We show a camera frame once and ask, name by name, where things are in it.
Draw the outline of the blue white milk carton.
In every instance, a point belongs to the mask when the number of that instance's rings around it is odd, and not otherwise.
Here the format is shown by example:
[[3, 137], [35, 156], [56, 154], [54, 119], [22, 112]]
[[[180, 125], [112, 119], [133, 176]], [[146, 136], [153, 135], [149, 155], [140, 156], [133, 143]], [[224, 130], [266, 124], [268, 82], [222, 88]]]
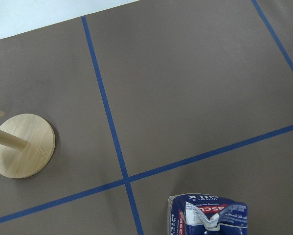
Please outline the blue white milk carton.
[[248, 206], [201, 193], [168, 198], [169, 235], [247, 235]]

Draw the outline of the wooden cup tree stand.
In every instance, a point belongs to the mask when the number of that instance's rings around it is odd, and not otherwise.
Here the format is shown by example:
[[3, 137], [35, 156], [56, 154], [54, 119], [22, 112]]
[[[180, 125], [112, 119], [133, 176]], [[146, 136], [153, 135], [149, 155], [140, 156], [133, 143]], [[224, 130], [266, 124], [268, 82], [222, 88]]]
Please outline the wooden cup tree stand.
[[0, 174], [13, 179], [30, 177], [51, 159], [56, 144], [51, 125], [34, 114], [20, 114], [0, 126]]

